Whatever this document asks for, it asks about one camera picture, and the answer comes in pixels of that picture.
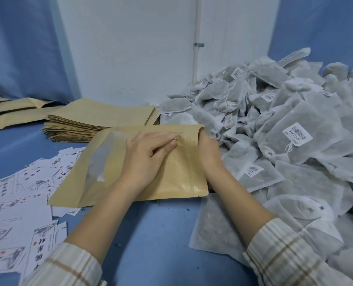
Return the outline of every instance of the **person's left hand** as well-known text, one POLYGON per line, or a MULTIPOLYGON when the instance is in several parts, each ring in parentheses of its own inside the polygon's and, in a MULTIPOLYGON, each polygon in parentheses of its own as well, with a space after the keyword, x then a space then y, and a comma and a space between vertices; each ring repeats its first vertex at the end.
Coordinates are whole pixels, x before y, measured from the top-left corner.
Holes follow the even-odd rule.
POLYGON ((119 180, 141 192, 155 177, 165 156, 177 146, 178 133, 141 131, 126 141, 119 180))

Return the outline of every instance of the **plaid sleeve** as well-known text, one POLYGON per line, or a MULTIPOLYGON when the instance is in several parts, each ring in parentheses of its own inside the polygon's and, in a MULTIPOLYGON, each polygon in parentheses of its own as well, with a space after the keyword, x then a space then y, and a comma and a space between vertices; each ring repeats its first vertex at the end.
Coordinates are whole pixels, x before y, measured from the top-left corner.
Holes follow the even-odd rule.
POLYGON ((353 285, 350 278, 327 265, 278 218, 260 229, 244 257, 255 271, 259 285, 353 285))
POLYGON ((23 285, 104 286, 101 275, 101 266, 91 254, 78 246, 61 243, 23 285))

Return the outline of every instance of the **blue table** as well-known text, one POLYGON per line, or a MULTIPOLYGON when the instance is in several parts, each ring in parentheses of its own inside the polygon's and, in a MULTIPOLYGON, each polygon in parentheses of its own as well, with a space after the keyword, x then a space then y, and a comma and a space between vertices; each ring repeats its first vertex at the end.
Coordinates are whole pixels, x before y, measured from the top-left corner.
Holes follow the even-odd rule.
MULTIPOLYGON (((84 143, 55 143, 40 132, 41 122, 0 130, 0 178, 38 158, 84 143)), ((135 202, 124 217, 103 263, 108 285, 257 285, 253 271, 226 255, 190 249, 189 238, 200 198, 135 202)), ((89 208, 65 215, 71 231, 89 208)), ((14 286, 20 274, 0 274, 0 286, 14 286)))

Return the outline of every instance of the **fingernail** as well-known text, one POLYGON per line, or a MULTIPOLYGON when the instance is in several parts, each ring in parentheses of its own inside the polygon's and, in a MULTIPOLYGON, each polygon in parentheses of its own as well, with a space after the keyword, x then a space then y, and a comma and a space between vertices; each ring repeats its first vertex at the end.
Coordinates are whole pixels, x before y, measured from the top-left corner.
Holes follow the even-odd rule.
POLYGON ((170 141, 169 145, 173 148, 174 146, 176 146, 178 144, 178 142, 176 140, 172 140, 170 141))

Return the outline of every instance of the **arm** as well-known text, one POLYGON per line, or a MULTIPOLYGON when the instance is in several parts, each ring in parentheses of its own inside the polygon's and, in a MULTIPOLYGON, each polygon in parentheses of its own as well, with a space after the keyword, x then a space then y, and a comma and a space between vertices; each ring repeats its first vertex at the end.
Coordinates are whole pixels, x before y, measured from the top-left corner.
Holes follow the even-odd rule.
POLYGON ((59 248, 27 279, 26 285, 97 285, 101 264, 124 215, 154 179, 177 133, 141 132, 126 142, 122 172, 59 248))
POLYGON ((224 167, 217 141, 204 131, 198 149, 207 180, 248 246, 244 256, 260 285, 353 285, 248 193, 224 167))

